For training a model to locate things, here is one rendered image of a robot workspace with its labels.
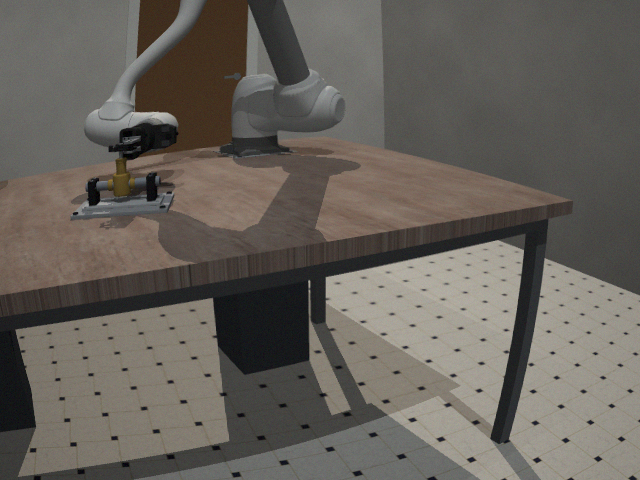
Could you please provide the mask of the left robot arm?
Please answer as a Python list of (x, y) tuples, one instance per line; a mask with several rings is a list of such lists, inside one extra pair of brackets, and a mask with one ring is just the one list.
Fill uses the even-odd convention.
[[(193, 28), (207, 0), (181, 0), (172, 25), (123, 73), (111, 97), (88, 115), (87, 138), (115, 147), (120, 130), (147, 118), (177, 127), (165, 112), (134, 112), (131, 93), (137, 81), (173, 49)], [(221, 153), (250, 156), (289, 152), (278, 144), (277, 132), (318, 132), (338, 124), (345, 113), (341, 93), (307, 67), (283, 0), (247, 0), (277, 80), (268, 74), (246, 76), (239, 81), (232, 100), (232, 142)], [(278, 82), (279, 81), (279, 82)], [(274, 90), (274, 100), (273, 100)]]

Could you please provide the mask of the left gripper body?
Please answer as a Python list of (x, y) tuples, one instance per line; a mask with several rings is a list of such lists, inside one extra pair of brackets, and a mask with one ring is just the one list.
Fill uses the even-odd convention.
[(120, 131), (120, 143), (123, 143), (123, 138), (125, 137), (141, 136), (141, 141), (133, 144), (133, 146), (141, 146), (141, 151), (130, 154), (123, 153), (123, 157), (126, 157), (127, 160), (134, 160), (143, 153), (167, 148), (177, 142), (177, 135), (176, 126), (164, 124), (157, 118), (143, 120), (132, 128), (125, 128)]

